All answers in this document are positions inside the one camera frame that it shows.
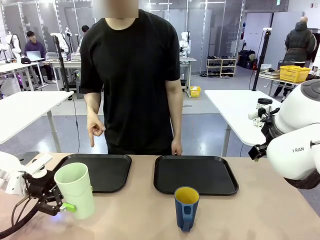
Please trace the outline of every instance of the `blue mug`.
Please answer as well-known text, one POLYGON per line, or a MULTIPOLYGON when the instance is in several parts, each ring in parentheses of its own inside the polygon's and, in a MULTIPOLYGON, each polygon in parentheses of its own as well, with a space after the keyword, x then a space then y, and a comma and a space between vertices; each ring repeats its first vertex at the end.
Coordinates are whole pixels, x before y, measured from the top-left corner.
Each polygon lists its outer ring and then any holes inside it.
POLYGON ((194 225, 199 198, 199 193, 192 187, 182 186, 175 190, 176 222, 183 232, 189 232, 194 225))

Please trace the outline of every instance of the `light green mug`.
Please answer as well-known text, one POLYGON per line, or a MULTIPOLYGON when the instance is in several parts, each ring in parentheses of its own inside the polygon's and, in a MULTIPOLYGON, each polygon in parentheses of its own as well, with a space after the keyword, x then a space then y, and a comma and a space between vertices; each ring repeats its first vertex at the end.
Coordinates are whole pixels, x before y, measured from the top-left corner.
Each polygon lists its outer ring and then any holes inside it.
POLYGON ((75 206, 77 219, 86 219, 95 211, 95 202, 87 165, 75 162, 56 171, 54 181, 65 201, 75 206))

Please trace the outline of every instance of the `yellow basket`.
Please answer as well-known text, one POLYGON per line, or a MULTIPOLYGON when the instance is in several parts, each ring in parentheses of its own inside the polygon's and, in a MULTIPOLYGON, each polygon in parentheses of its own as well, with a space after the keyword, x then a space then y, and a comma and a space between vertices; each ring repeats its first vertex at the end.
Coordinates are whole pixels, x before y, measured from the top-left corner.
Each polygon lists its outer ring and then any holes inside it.
POLYGON ((190 87, 191 97, 195 97, 195 98, 199 97, 200 92, 201 92, 201 88, 199 86, 191 86, 190 87))
POLYGON ((307 67, 281 66, 280 79, 293 83, 302 83, 306 80, 310 70, 307 67))

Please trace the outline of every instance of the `black t-shirt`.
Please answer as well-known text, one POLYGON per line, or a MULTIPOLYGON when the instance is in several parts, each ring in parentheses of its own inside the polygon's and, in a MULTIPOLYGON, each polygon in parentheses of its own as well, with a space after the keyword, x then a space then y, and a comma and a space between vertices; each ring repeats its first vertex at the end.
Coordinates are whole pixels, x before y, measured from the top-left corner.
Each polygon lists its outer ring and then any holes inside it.
POLYGON ((104 85, 105 138, 111 152, 152 154, 171 145, 165 81, 180 78, 179 41, 166 20, 139 10, 124 30, 100 19, 81 48, 83 94, 104 85))

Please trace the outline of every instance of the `gray floor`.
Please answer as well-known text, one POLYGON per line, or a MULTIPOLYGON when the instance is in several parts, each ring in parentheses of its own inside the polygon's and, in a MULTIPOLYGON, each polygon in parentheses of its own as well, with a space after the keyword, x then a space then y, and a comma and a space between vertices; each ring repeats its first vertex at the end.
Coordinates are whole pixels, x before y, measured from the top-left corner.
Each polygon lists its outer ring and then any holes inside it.
MULTIPOLYGON (((199 98, 184 97, 185 113, 182 117, 182 146, 184 155, 205 155, 220 156, 223 146, 226 122, 217 114, 218 111, 204 94, 204 90, 246 90, 249 89, 250 76, 252 71, 237 67, 236 77, 229 79, 206 78, 192 76, 192 85, 200 86, 202 89, 199 98)), ((257 89, 267 93, 266 88, 269 81, 260 79, 257 89)), ((50 84, 44 91, 56 91, 55 84, 50 84)), ((90 147, 90 142, 86 130, 86 108, 83 99, 76 100, 76 109, 80 137, 80 153, 108 153, 107 144, 103 136, 95 138, 95 147, 90 147)), ((75 153, 78 150, 78 136, 74 106, 72 101, 65 101, 60 106, 52 110, 55 125, 58 131, 61 149, 65 153, 75 153)), ((250 146, 243 146, 239 138, 231 132, 228 157, 248 157, 250 146)), ((0 151, 17 155, 19 153, 39 151, 55 152, 55 145, 52 138, 49 121, 46 116, 41 117, 29 127, 18 133, 16 136, 0 145, 0 151)), ((300 191, 313 209, 320 216, 320 186, 311 190, 300 191)))

